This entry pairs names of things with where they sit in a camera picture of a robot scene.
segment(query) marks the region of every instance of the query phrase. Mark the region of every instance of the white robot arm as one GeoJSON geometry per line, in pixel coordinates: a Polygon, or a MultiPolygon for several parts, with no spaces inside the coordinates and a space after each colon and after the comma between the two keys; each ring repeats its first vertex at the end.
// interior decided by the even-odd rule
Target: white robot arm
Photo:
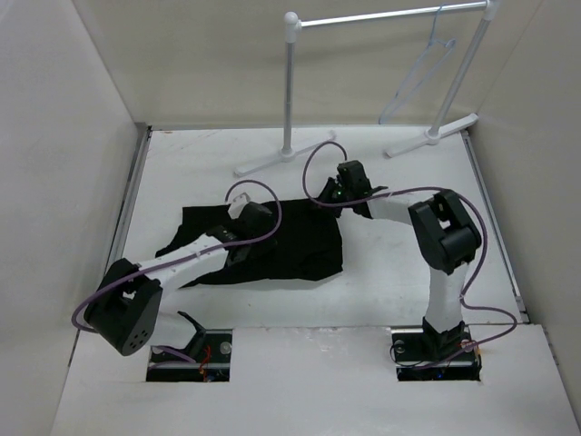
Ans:
{"type": "MultiPolygon", "coordinates": [[[[397,362],[444,362],[458,351],[461,344],[470,341],[469,331],[462,321],[461,294],[468,272],[468,264],[476,256],[482,238],[457,193],[439,190],[427,200],[417,193],[381,195],[384,187],[371,188],[363,165],[358,161],[341,163],[338,176],[329,178],[318,199],[321,207],[332,207],[339,216],[343,208],[369,219],[391,220],[410,225],[422,257],[430,271],[429,303],[421,327],[410,332],[392,329],[392,340],[397,344],[397,362]]],[[[478,376],[479,363],[474,356],[468,365],[478,376]]],[[[418,379],[418,373],[412,374],[418,379]]]]}
{"type": "Polygon", "coordinates": [[[139,271],[144,273],[94,299],[84,311],[84,320],[123,356],[137,352],[145,344],[179,350],[190,347],[202,327],[185,313],[159,312],[162,297],[207,273],[264,255],[276,245],[274,238],[268,238],[251,245],[222,246],[263,236],[274,227],[273,213],[250,202],[246,194],[234,200],[229,215],[230,222],[162,257],[141,263],[123,258],[113,263],[99,290],[139,271]],[[155,268],[184,258],[190,260],[155,268]]]}
{"type": "MultiPolygon", "coordinates": [[[[374,220],[390,220],[412,225],[409,208],[423,198],[416,193],[382,197],[367,202],[374,220]]],[[[452,274],[429,267],[429,303],[425,320],[438,333],[458,327],[462,322],[460,293],[466,281],[468,264],[462,263],[452,274]]]]}

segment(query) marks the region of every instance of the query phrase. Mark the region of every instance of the wire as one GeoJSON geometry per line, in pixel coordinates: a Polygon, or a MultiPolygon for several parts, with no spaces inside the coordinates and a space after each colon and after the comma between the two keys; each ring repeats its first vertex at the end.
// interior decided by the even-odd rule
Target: wire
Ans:
{"type": "Polygon", "coordinates": [[[210,357],[212,356],[212,348],[210,348],[210,345],[206,346],[206,357],[203,359],[203,361],[200,362],[200,368],[198,368],[198,370],[200,371],[200,374],[205,374],[205,371],[203,369],[203,365],[208,365],[208,363],[210,363],[210,357]]]}
{"type": "Polygon", "coordinates": [[[439,13],[441,12],[441,10],[442,10],[442,8],[444,6],[445,6],[445,4],[440,5],[438,11],[434,15],[434,21],[432,22],[432,30],[431,30],[431,32],[429,34],[428,44],[426,45],[426,48],[424,49],[424,51],[422,52],[422,54],[418,57],[418,59],[416,60],[416,62],[414,63],[414,65],[411,67],[411,69],[409,70],[408,75],[406,75],[406,77],[401,82],[401,85],[399,86],[398,91],[396,91],[396,93],[393,96],[393,98],[385,105],[385,107],[383,108],[383,111],[381,111],[381,115],[379,116],[379,120],[378,120],[378,123],[379,124],[386,124],[388,122],[388,120],[404,104],[406,104],[409,101],[409,99],[411,99],[411,97],[413,97],[419,91],[419,88],[421,88],[423,86],[423,84],[426,83],[429,79],[431,79],[431,77],[444,64],[444,62],[446,61],[446,59],[452,54],[452,52],[456,48],[456,39],[452,38],[452,39],[450,39],[448,41],[442,41],[442,40],[439,40],[439,39],[437,39],[437,38],[434,37],[434,35],[436,33],[436,23],[438,21],[438,16],[439,16],[439,13]],[[402,93],[402,91],[404,90],[404,88],[407,86],[408,82],[411,80],[411,78],[414,76],[414,74],[416,73],[416,71],[419,69],[422,61],[428,55],[430,48],[434,44],[443,45],[444,48],[447,48],[448,50],[446,51],[446,53],[444,53],[444,55],[441,57],[441,59],[434,66],[432,66],[432,68],[411,89],[411,91],[409,91],[408,95],[406,95],[400,102],[397,103],[397,100],[399,98],[399,95],[402,93]]]}
{"type": "MultiPolygon", "coordinates": [[[[157,348],[158,350],[160,350],[162,352],[167,352],[168,354],[171,354],[172,356],[175,356],[175,357],[182,359],[183,363],[194,363],[194,364],[198,363],[196,360],[194,360],[193,358],[191,358],[187,354],[184,354],[183,352],[178,352],[177,350],[175,350],[172,347],[166,347],[164,345],[156,345],[154,348],[157,348]]],[[[154,365],[151,365],[149,368],[147,368],[147,371],[155,370],[155,369],[159,368],[160,366],[164,366],[164,365],[167,365],[169,363],[175,363],[175,362],[174,361],[165,361],[165,362],[155,363],[154,365]]]]}
{"type": "Polygon", "coordinates": [[[162,270],[164,268],[170,268],[170,267],[177,265],[177,264],[180,264],[180,263],[188,262],[192,259],[195,259],[196,257],[203,256],[203,255],[205,255],[207,253],[211,253],[215,250],[220,250],[222,248],[236,247],[236,246],[241,246],[241,245],[249,245],[251,243],[260,243],[260,242],[270,238],[271,236],[273,236],[279,230],[279,227],[281,227],[282,207],[281,207],[281,201],[279,200],[279,197],[277,197],[276,193],[266,183],[259,182],[257,180],[240,180],[230,187],[230,189],[226,193],[226,197],[225,197],[224,201],[228,202],[228,199],[230,197],[232,190],[234,188],[236,188],[237,186],[240,186],[241,184],[244,184],[244,183],[253,183],[253,184],[257,184],[259,186],[262,186],[269,193],[271,193],[272,197],[274,198],[274,202],[276,203],[276,207],[277,207],[278,217],[277,217],[277,222],[271,231],[269,231],[268,233],[265,233],[263,236],[258,236],[256,238],[251,238],[251,239],[248,239],[245,241],[236,241],[236,242],[231,242],[231,243],[219,243],[219,244],[214,245],[212,247],[204,248],[203,250],[200,250],[198,253],[190,254],[190,255],[184,256],[180,259],[175,259],[173,261],[161,263],[159,265],[155,265],[155,266],[152,266],[150,268],[145,268],[144,270],[140,270],[137,272],[133,272],[129,275],[126,275],[126,276],[122,277],[121,279],[118,279],[118,280],[104,286],[103,288],[101,288],[100,290],[98,290],[97,292],[95,292],[94,294],[89,296],[88,298],[86,298],[83,302],[81,302],[81,304],[78,305],[78,307],[74,310],[73,315],[71,316],[71,323],[73,324],[73,326],[76,327],[77,329],[83,331],[83,332],[96,333],[96,331],[94,329],[92,329],[91,327],[87,327],[78,321],[78,317],[81,314],[81,312],[83,311],[83,309],[86,306],[88,306],[89,304],[91,304],[92,302],[94,302],[95,300],[101,298],[106,293],[114,291],[115,289],[117,289],[118,286],[120,286],[124,283],[127,283],[127,282],[129,282],[137,277],[141,277],[142,275],[145,275],[148,273],[153,273],[154,271],[159,271],[159,270],[162,270]]]}
{"type": "MultiPolygon", "coordinates": [[[[394,352],[394,350],[395,350],[395,346],[394,346],[394,345],[391,345],[391,346],[389,347],[389,357],[391,358],[391,361],[392,361],[392,362],[394,362],[394,363],[397,363],[397,362],[396,362],[396,357],[395,357],[395,354],[393,353],[393,352],[394,352]]],[[[402,364],[399,364],[399,366],[400,366],[401,368],[415,368],[415,367],[417,367],[419,364],[421,364],[421,363],[423,363],[423,362],[424,362],[424,361],[419,361],[419,362],[417,362],[417,363],[413,363],[413,364],[411,364],[411,365],[402,365],[402,364]]]]}
{"type": "MultiPolygon", "coordinates": [[[[390,196],[397,196],[397,195],[403,195],[405,193],[421,193],[421,192],[426,192],[426,191],[436,191],[436,192],[441,192],[444,191],[445,188],[441,188],[439,186],[420,186],[418,188],[408,188],[408,189],[402,189],[400,191],[392,191],[389,193],[378,193],[375,195],[372,195],[371,197],[368,198],[363,198],[360,200],[354,200],[351,202],[344,202],[344,203],[323,203],[320,202],[319,200],[315,199],[312,195],[310,195],[309,190],[307,189],[307,172],[309,170],[309,165],[310,162],[312,161],[313,157],[315,156],[315,154],[325,145],[328,144],[332,144],[337,146],[338,148],[341,149],[341,151],[343,152],[343,157],[345,158],[345,160],[347,160],[347,151],[345,150],[345,147],[343,147],[342,145],[334,142],[334,141],[326,141],[324,143],[319,144],[310,154],[309,159],[307,159],[307,162],[305,163],[304,169],[302,170],[302,190],[305,193],[305,195],[307,196],[307,198],[309,198],[312,202],[314,202],[315,204],[317,204],[318,206],[321,207],[339,207],[339,206],[353,206],[356,204],[362,204],[362,203],[366,203],[370,200],[374,200],[376,198],[387,198],[390,196]]],[[[442,363],[446,363],[451,361],[452,359],[454,359],[455,357],[458,357],[460,354],[462,354],[463,352],[471,352],[472,350],[474,350],[474,348],[479,347],[480,345],[487,343],[487,342],[492,342],[496,339],[502,338],[503,336],[506,336],[510,333],[512,333],[517,327],[518,327],[518,320],[515,317],[515,315],[513,315],[511,312],[509,311],[505,311],[504,309],[500,309],[498,307],[491,307],[491,306],[472,306],[468,303],[466,303],[465,301],[465,297],[466,294],[468,292],[468,290],[470,289],[470,286],[472,286],[472,283],[474,283],[474,281],[476,280],[478,274],[480,273],[480,270],[482,269],[482,265],[484,265],[484,261],[486,259],[487,256],[487,252],[488,252],[488,231],[487,231],[487,227],[486,224],[484,222],[484,218],[482,218],[482,215],[480,214],[480,211],[477,209],[477,207],[468,199],[466,198],[464,195],[462,195],[461,193],[456,193],[458,195],[458,197],[460,198],[460,200],[466,205],[468,206],[468,208],[474,213],[474,215],[476,216],[477,220],[478,220],[478,224],[482,230],[482,254],[480,254],[480,258],[478,259],[478,263],[476,265],[476,268],[474,269],[474,272],[472,273],[472,275],[470,276],[470,278],[468,279],[468,281],[466,282],[466,284],[464,285],[464,287],[462,288],[462,291],[460,292],[460,303],[462,304],[462,306],[464,306],[466,309],[471,310],[471,311],[486,311],[486,312],[496,312],[496,313],[502,313],[503,315],[506,315],[508,318],[511,319],[512,321],[512,325],[506,329],[505,331],[498,333],[498,334],[494,334],[490,337],[487,337],[485,339],[482,339],[480,341],[473,341],[471,342],[469,345],[467,345],[465,348],[460,348],[460,350],[458,350],[457,352],[452,353],[451,355],[449,355],[446,359],[443,359],[442,361],[439,362],[432,362],[426,365],[422,365],[422,366],[415,366],[414,369],[416,370],[426,370],[429,368],[434,368],[436,366],[441,365],[442,363]]]]}

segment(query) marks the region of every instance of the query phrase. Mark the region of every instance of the white floor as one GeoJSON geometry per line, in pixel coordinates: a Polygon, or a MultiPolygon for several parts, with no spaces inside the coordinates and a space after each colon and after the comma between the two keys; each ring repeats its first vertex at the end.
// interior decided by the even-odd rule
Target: white floor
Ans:
{"type": "MultiPolygon", "coordinates": [[[[336,127],[337,141],[350,159],[365,165],[370,180],[392,188],[440,185],[473,200],[485,213],[476,177],[459,134],[437,147],[387,160],[381,156],[387,139],[413,135],[416,127],[336,127]]],[[[318,142],[329,127],[296,129],[295,139],[318,142]]],[[[124,256],[132,261],[152,258],[167,245],[182,219],[182,207],[221,204],[236,180],[232,170],[254,157],[275,153],[281,129],[155,132],[150,144],[124,256]]],[[[340,152],[321,151],[313,163],[310,189],[318,194],[328,176],[336,174],[340,152]]],[[[304,198],[302,156],[255,174],[281,199],[304,198]]],[[[268,193],[249,185],[259,201],[268,193]]],[[[405,325],[421,320],[428,305],[428,267],[419,254],[413,230],[403,224],[372,222],[347,211],[340,218],[344,272],[324,282],[262,281],[235,286],[197,286],[170,296],[163,310],[180,309],[212,328],[334,327],[405,325]]],[[[491,240],[487,262],[469,293],[476,305],[493,305],[518,315],[512,284],[491,240]]],[[[466,312],[467,322],[506,322],[491,312],[466,312]]]]}
{"type": "MultiPolygon", "coordinates": [[[[296,136],[318,141],[328,130],[303,128],[296,136]]],[[[374,184],[453,188],[484,213],[459,135],[384,160],[386,137],[419,129],[335,130],[374,184]]],[[[183,206],[221,203],[236,180],[233,167],[274,152],[280,139],[280,129],[154,133],[124,256],[153,257],[172,239],[183,206]]],[[[335,174],[339,161],[335,150],[321,153],[309,179],[313,192],[335,174]]],[[[282,199],[301,198],[303,163],[301,158],[256,178],[282,199]]],[[[249,193],[269,200],[258,188],[249,193]]],[[[579,435],[537,326],[521,325],[483,347],[481,383],[397,382],[387,355],[389,332],[380,326],[420,322],[428,303],[428,267],[406,226],[345,213],[340,229],[344,272],[327,281],[196,287],[163,302],[163,310],[185,310],[209,328],[236,327],[229,383],[145,383],[146,348],[122,358],[100,337],[82,333],[52,435],[579,435]],[[349,328],[330,328],[336,326],[349,328]]],[[[492,238],[468,301],[518,315],[492,238]]],[[[473,324],[507,322],[494,313],[464,315],[473,324]]],[[[473,325],[472,332],[481,339],[504,328],[473,325]]]]}
{"type": "Polygon", "coordinates": [[[482,382],[399,382],[388,344],[380,327],[236,329],[230,382],[145,383],[147,351],[85,335],[52,436],[579,436],[538,326],[483,347],[482,382]]]}

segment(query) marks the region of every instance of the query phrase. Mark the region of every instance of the purple cable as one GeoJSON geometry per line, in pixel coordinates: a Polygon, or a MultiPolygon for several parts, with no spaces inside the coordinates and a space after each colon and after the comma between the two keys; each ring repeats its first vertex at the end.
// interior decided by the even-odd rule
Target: purple cable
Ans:
{"type": "Polygon", "coordinates": [[[126,275],[125,277],[122,277],[119,280],[116,280],[108,285],[106,285],[105,287],[103,287],[102,289],[98,290],[97,292],[95,292],[94,294],[92,294],[90,297],[88,297],[87,299],[85,299],[83,302],[81,302],[81,304],[79,304],[79,306],[74,310],[73,315],[71,316],[71,323],[73,324],[74,327],[76,327],[77,329],[83,331],[83,332],[90,332],[90,333],[96,333],[96,331],[94,329],[92,329],[91,327],[87,327],[85,325],[82,325],[79,321],[78,321],[78,317],[79,314],[83,311],[83,309],[88,306],[89,304],[91,304],[92,302],[94,302],[95,300],[97,300],[98,298],[100,298],[101,296],[105,295],[106,293],[113,291],[114,289],[116,289],[119,285],[127,283],[133,279],[135,279],[136,277],[140,277],[142,275],[148,274],[148,273],[152,273],[154,271],[158,271],[161,270],[163,268],[169,268],[171,266],[177,265],[179,263],[184,263],[184,262],[188,262],[191,259],[195,259],[198,256],[202,256],[206,253],[210,253],[213,252],[214,250],[219,250],[221,248],[229,248],[229,247],[236,247],[236,246],[240,246],[240,245],[248,245],[251,243],[259,243],[264,241],[265,239],[270,238],[271,236],[273,236],[278,230],[279,227],[281,226],[281,222],[282,222],[282,207],[281,207],[281,202],[279,200],[279,197],[277,197],[276,193],[266,184],[263,182],[259,182],[257,180],[240,180],[239,182],[236,182],[235,184],[233,184],[230,189],[228,190],[228,192],[226,193],[226,197],[225,197],[225,201],[228,201],[228,198],[230,197],[230,193],[232,192],[232,190],[244,183],[253,183],[253,184],[257,184],[259,186],[262,186],[264,189],[266,189],[269,193],[271,193],[272,197],[274,198],[274,202],[276,203],[276,207],[277,207],[277,211],[278,211],[278,217],[277,217],[277,222],[274,225],[274,228],[264,234],[263,236],[259,236],[256,238],[252,238],[246,241],[236,241],[233,243],[219,243],[217,245],[214,245],[213,247],[208,247],[208,248],[204,248],[203,250],[201,250],[199,253],[194,253],[194,254],[190,254],[188,256],[182,257],[181,259],[175,259],[173,261],[169,261],[166,263],[161,263],[159,265],[155,265],[152,266],[150,268],[145,268],[144,270],[140,270],[134,273],[131,273],[129,275],[126,275]]]}
{"type": "MultiPolygon", "coordinates": [[[[178,362],[178,363],[194,363],[196,365],[198,364],[198,362],[195,359],[192,359],[190,356],[188,356],[187,354],[184,354],[183,352],[178,352],[177,350],[173,349],[172,347],[166,347],[163,345],[155,345],[153,348],[157,348],[158,350],[161,350],[162,352],[167,352],[168,354],[171,354],[172,356],[175,356],[175,357],[183,360],[183,362],[178,362]]],[[[168,363],[174,364],[176,362],[175,361],[166,361],[166,362],[155,363],[155,364],[151,365],[150,367],[148,367],[147,371],[155,370],[156,368],[159,368],[160,366],[167,365],[168,363]]]]}
{"type": "MultiPolygon", "coordinates": [[[[302,190],[305,193],[305,195],[307,196],[307,198],[309,198],[309,200],[311,200],[312,202],[314,202],[318,206],[321,206],[321,207],[354,206],[356,204],[366,203],[369,200],[374,200],[376,198],[385,198],[385,197],[390,197],[390,196],[403,195],[404,193],[420,193],[420,192],[424,192],[424,191],[438,191],[438,192],[444,191],[444,188],[441,188],[439,186],[420,186],[418,188],[403,189],[400,191],[392,191],[389,193],[378,193],[376,195],[372,195],[371,197],[360,199],[360,200],[354,200],[351,202],[344,202],[344,203],[323,203],[323,202],[320,202],[319,200],[314,198],[312,195],[310,195],[310,193],[307,189],[307,171],[309,170],[310,162],[312,161],[312,158],[315,156],[315,154],[322,147],[324,147],[325,145],[328,145],[328,144],[335,145],[336,147],[338,147],[343,152],[343,157],[345,158],[345,160],[347,160],[347,151],[345,150],[345,147],[343,147],[342,145],[340,145],[334,141],[325,141],[324,143],[319,144],[317,146],[317,148],[315,148],[312,151],[312,153],[309,156],[309,159],[307,159],[307,162],[305,163],[304,169],[302,170],[302,190]]],[[[463,352],[470,352],[470,351],[474,350],[475,347],[478,347],[479,345],[482,345],[483,343],[494,341],[498,338],[502,338],[503,336],[508,335],[509,333],[512,333],[518,326],[518,320],[515,317],[515,315],[513,315],[512,313],[510,313],[508,311],[505,311],[504,309],[499,309],[498,307],[490,307],[490,306],[471,306],[470,304],[466,303],[466,301],[464,300],[464,297],[466,296],[468,289],[470,288],[470,286],[472,285],[472,283],[475,281],[478,274],[480,273],[480,270],[482,269],[482,265],[484,265],[484,260],[486,259],[487,251],[488,251],[488,231],[487,231],[487,227],[484,223],[484,219],[482,218],[482,215],[478,211],[477,207],[464,195],[458,193],[458,197],[460,198],[460,200],[462,200],[462,202],[464,202],[468,206],[468,208],[474,213],[474,215],[476,215],[478,223],[480,225],[480,228],[482,229],[482,254],[480,255],[480,258],[478,259],[478,263],[476,265],[476,268],[474,269],[474,272],[472,273],[472,275],[470,276],[470,278],[468,279],[468,281],[464,285],[464,288],[462,288],[462,292],[460,293],[460,302],[461,302],[462,306],[464,306],[466,309],[469,309],[471,311],[487,311],[487,312],[502,313],[512,320],[512,325],[508,329],[506,329],[505,331],[503,331],[501,333],[495,334],[493,336],[490,336],[490,337],[485,338],[485,339],[480,340],[480,341],[473,341],[473,342],[469,343],[466,348],[461,348],[460,350],[458,350],[457,352],[454,352],[453,354],[449,355],[446,359],[444,359],[440,362],[433,362],[433,363],[429,363],[427,365],[422,365],[422,366],[414,366],[414,370],[427,370],[429,368],[434,368],[438,365],[441,365],[442,363],[446,363],[446,362],[454,359],[455,357],[459,356],[463,352]]]]}

